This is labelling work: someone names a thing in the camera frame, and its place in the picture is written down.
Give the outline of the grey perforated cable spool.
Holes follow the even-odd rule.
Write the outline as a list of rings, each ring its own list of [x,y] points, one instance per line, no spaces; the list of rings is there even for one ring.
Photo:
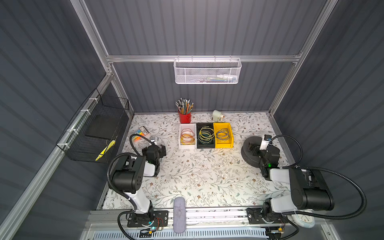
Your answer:
[[[262,137],[249,137],[241,148],[244,161],[255,168],[259,167],[261,158],[266,154],[266,150],[260,150],[261,141]]]

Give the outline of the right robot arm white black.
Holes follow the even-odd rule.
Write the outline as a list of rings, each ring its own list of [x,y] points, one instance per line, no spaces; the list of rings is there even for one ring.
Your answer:
[[[264,138],[250,137],[246,139],[241,155],[246,163],[261,171],[262,177],[271,182],[288,183],[289,195],[267,198],[261,207],[247,208],[250,224],[264,221],[273,224],[278,220],[288,222],[288,215],[304,215],[328,220],[347,220],[362,214],[367,207],[367,197],[360,186],[347,176],[320,167],[299,167],[297,165],[279,168],[280,149],[272,145],[271,136]],[[321,215],[320,211],[334,209],[335,201],[323,173],[328,173],[344,179],[359,193],[361,204],[359,208],[346,215]]]

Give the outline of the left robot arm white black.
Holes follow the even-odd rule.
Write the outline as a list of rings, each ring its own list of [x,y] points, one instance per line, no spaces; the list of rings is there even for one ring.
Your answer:
[[[166,147],[150,145],[142,150],[142,155],[122,153],[109,165],[107,181],[109,188],[127,199],[132,210],[125,213],[128,228],[151,228],[168,225],[168,211],[156,211],[147,198],[142,183],[145,177],[156,177],[160,171],[160,161],[166,156]]]

